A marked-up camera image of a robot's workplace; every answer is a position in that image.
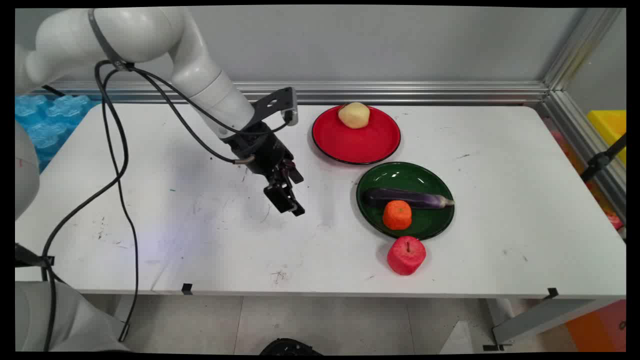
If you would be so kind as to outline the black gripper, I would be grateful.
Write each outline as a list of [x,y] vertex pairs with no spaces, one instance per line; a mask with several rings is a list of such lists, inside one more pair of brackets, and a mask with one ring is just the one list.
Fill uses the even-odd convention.
[[263,121],[250,124],[242,130],[267,134],[235,133],[233,136],[222,139],[222,142],[230,146],[231,152],[240,159],[254,157],[254,160],[246,165],[252,173],[265,177],[272,177],[274,173],[278,173],[278,182],[266,186],[263,193],[281,214],[291,213],[295,217],[305,214],[306,210],[297,201],[289,185],[291,182],[294,184],[304,182],[304,177],[293,161],[291,151]]

